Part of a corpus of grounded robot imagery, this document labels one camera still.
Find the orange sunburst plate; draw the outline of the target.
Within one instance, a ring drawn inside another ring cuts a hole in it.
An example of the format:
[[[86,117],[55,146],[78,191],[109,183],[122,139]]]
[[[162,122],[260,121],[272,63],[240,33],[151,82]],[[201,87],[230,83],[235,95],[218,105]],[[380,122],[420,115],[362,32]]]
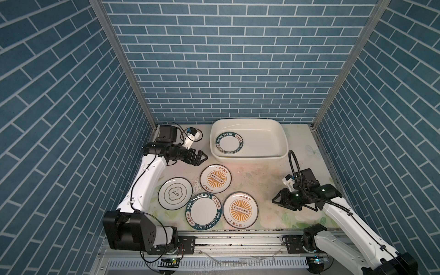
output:
[[[201,187],[213,194],[226,191],[231,185],[231,172],[223,165],[210,165],[200,175]]]
[[[234,192],[224,201],[223,217],[233,228],[250,228],[257,221],[258,216],[258,204],[248,193]]]

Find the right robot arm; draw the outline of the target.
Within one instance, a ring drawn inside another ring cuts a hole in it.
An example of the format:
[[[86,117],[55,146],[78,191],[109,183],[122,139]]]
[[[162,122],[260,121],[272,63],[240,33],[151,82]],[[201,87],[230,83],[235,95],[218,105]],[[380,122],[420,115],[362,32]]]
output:
[[[312,189],[285,188],[272,203],[292,211],[314,204],[335,221],[355,245],[337,239],[325,226],[315,224],[303,231],[302,248],[308,253],[324,252],[345,266],[354,275],[416,275],[417,260],[401,253],[381,238],[349,206],[342,194],[331,184]]]

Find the green rim plate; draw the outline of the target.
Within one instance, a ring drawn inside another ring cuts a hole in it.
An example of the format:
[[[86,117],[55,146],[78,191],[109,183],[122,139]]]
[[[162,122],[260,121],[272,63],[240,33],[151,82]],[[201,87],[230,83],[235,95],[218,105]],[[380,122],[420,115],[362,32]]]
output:
[[[191,198],[185,208],[187,223],[197,231],[210,230],[222,217],[222,205],[214,194],[202,192]]]
[[[244,146],[241,135],[235,132],[224,132],[215,139],[216,148],[225,154],[235,154]]]

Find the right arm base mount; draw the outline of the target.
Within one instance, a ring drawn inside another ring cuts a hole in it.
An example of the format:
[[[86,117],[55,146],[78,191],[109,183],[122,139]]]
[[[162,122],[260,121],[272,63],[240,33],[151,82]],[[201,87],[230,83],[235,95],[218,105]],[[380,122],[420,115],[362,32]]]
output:
[[[284,235],[281,241],[287,249],[288,254],[316,253],[316,249],[307,248],[304,245],[303,237],[299,235]]]

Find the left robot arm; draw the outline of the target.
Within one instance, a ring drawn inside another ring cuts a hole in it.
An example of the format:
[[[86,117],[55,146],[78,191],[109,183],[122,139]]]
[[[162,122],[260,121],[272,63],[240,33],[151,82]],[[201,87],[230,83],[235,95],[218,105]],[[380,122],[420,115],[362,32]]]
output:
[[[159,178],[170,161],[200,166],[207,160],[203,151],[192,148],[203,136],[203,132],[194,127],[161,125],[156,139],[143,146],[141,164],[127,195],[116,210],[106,212],[103,217],[111,249],[143,253],[157,248],[167,253],[179,248],[177,229],[163,226],[147,211]]]

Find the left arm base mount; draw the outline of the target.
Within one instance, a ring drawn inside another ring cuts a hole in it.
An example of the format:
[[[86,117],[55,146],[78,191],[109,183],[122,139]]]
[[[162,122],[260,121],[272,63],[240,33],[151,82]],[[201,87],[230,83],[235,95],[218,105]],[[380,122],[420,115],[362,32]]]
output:
[[[173,237],[170,244],[153,246],[148,252],[148,255],[164,254],[194,254],[195,236],[178,236]]]

